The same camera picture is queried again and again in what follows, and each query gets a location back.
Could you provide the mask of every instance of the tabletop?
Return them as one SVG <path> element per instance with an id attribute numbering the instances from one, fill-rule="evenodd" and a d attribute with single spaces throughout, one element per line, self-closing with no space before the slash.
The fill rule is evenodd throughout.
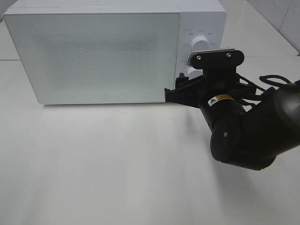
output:
<path id="1" fill-rule="evenodd" d="M 246 22 L 252 9 L 241 5 L 240 22 L 255 33 Z M 263 87 L 260 75 L 298 80 L 300 57 L 268 29 L 265 51 L 232 39 L 248 53 L 237 72 Z M 263 37 L 253 35 L 258 46 Z M 300 224 L 300 147 L 257 172 L 213 159 L 199 109 L 41 105 L 13 48 L 4 52 L 6 38 L 0 38 L 1 225 Z"/>

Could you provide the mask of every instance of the microwave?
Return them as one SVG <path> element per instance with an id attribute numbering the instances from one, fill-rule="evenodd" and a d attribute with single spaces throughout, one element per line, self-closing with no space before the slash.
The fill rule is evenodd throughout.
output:
<path id="1" fill-rule="evenodd" d="M 164 102 L 191 52 L 219 48 L 218 0 L 18 0 L 3 15 L 41 104 Z"/>

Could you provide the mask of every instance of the yellow warning label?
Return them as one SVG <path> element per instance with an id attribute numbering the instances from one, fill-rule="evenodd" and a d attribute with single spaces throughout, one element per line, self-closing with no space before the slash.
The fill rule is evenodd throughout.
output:
<path id="1" fill-rule="evenodd" d="M 227 99 L 234 100 L 233 97 L 231 97 L 230 95 L 217 95 L 215 97 L 212 97 L 207 103 L 209 106 L 212 106 L 218 101 L 227 100 Z"/>
<path id="2" fill-rule="evenodd" d="M 226 100 L 226 99 L 234 100 L 233 97 L 231 97 L 230 95 L 217 95 L 216 97 L 219 101 Z"/>

